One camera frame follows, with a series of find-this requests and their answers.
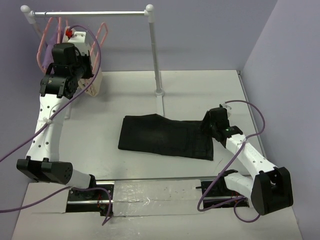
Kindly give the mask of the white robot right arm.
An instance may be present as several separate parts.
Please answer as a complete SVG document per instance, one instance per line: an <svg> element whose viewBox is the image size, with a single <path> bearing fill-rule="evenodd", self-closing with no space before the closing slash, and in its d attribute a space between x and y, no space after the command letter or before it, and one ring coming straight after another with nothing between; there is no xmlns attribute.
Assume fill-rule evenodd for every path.
<svg viewBox="0 0 320 240"><path fill-rule="evenodd" d="M208 110L200 124L200 130L215 139L239 160L250 177L225 166L216 179L220 194L227 196L235 191L251 201L255 211L267 215L294 203L290 172L277 167L261 155L237 126L231 126L226 108L220 106Z"/></svg>

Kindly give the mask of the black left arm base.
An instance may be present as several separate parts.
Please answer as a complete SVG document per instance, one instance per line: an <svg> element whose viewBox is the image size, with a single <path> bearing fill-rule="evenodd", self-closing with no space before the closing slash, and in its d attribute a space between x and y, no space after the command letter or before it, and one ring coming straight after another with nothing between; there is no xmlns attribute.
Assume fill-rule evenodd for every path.
<svg viewBox="0 0 320 240"><path fill-rule="evenodd" d="M68 192L65 211L67 213L99 213L106 216L109 197L104 190L78 191L72 188Z"/></svg>

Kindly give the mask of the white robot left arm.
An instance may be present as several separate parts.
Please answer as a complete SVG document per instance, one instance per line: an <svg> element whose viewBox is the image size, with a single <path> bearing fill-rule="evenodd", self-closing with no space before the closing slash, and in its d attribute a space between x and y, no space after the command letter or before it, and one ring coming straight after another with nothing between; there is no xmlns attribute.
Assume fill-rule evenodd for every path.
<svg viewBox="0 0 320 240"><path fill-rule="evenodd" d="M93 199L98 193L94 177L75 170L70 162L60 161L59 153L66 105L75 99L78 81L93 77L90 51L78 43L65 42L55 44L51 54L53 62L40 82L35 136L16 168L37 182L80 188L82 196Z"/></svg>

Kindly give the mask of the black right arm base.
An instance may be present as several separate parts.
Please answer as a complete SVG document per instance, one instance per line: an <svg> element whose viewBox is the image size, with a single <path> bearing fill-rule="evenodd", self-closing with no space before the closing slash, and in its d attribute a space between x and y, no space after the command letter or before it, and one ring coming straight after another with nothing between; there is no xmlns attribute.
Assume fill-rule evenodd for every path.
<svg viewBox="0 0 320 240"><path fill-rule="evenodd" d="M223 179L219 179L217 183L210 189L207 195L204 197L202 201L203 208L209 208L213 205L217 205L223 203L229 199L234 199L239 197L240 194L236 191L229 190L226 188ZM238 207L249 207L249 203L245 198L243 201L235 200L233 202L224 203L218 208L233 208L237 204Z"/></svg>

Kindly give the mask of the black trousers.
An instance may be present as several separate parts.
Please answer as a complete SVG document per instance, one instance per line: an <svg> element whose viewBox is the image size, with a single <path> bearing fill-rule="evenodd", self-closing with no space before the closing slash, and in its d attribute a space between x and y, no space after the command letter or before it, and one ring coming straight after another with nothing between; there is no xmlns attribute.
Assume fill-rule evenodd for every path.
<svg viewBox="0 0 320 240"><path fill-rule="evenodd" d="M200 130L200 124L199 120L172 120L158 114L127 115L118 149L212 161L213 140Z"/></svg>

